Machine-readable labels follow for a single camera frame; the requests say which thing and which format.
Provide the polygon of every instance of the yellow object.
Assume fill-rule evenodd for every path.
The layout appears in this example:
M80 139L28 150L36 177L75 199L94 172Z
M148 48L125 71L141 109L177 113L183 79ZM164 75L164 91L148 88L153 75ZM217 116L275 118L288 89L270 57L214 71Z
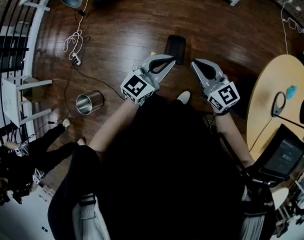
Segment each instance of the yellow object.
M281 124L286 125L299 138L303 139L304 137L304 129L277 117L273 117L263 130L272 117L272 105L276 94L278 92L286 93L290 86L297 86L297 92L292 99L286 101L286 106L280 116L301 124L300 110L304 100L304 66L297 58L291 55L278 56L263 69L256 81L249 103L246 130L247 146L249 149L253 147L250 153L255 161L263 153Z

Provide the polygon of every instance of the foot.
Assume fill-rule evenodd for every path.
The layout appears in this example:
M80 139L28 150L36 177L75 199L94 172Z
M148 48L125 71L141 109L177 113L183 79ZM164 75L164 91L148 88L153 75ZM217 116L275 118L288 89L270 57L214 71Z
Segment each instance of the foot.
M77 144L78 144L79 146L84 146L84 145L86 145L85 139L84 139L84 138L80 138L80 139L77 141Z
M70 119L66 118L64 119L62 125L65 127L65 129L71 124Z
M177 100L180 100L185 105L190 100L190 97L191 93L186 90L177 97Z

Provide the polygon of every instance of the cylindrical metal bin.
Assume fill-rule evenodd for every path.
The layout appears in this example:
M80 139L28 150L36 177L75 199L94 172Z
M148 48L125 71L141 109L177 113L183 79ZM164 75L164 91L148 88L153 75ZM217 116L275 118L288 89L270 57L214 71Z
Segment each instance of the cylindrical metal bin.
M87 94L81 94L76 99L76 108L82 115L88 115L103 107L104 96L98 91L94 90Z

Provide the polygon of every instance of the wooden floor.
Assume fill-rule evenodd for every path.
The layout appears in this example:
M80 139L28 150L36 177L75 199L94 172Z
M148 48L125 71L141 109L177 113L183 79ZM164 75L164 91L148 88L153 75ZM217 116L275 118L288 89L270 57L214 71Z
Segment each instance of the wooden floor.
M52 145L51 149L56 149L81 136L89 141L122 100L109 87L71 69L63 43L77 28L74 11L58 0L52 0L50 7L39 33L34 70L38 79L53 80L46 89L46 106L54 110L49 117L52 120L62 120L67 114L64 89L71 72L66 98L72 125ZM185 37L185 63L171 70L161 82L159 94L173 100L189 90L192 105L199 111L209 110L209 106L201 97L201 87L190 69L192 59L211 60L230 80L237 81L243 76L258 75L270 60L286 53L280 8L269 0L241 0L235 7L226 0L111 0L105 6L97 6L90 0L81 29L83 36L91 39L85 44L79 70L117 90L126 74L151 52L164 52L169 35ZM286 29L289 53L296 56L304 50L304 34ZM75 100L79 94L93 90L104 94L105 106L81 116ZM235 120L244 134L246 122L237 117ZM57 189L68 165L69 159L63 161L44 183Z

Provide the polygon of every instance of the person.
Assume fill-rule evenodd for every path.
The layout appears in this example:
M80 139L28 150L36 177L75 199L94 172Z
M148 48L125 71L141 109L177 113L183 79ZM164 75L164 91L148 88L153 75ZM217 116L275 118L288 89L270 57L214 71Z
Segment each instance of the person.
M83 139L70 142L57 150L46 152L50 145L71 124L65 119L62 124L50 129L43 137L20 145L6 142L0 147L0 205L10 201L7 191L13 191L13 199L21 204L21 198L36 190L38 182L69 157Z
M48 210L56 240L239 236L243 179L189 99L188 91L170 103L153 95L141 107L127 99L73 152ZM216 116L216 126L252 165L231 115ZM95 230L85 233L91 220Z

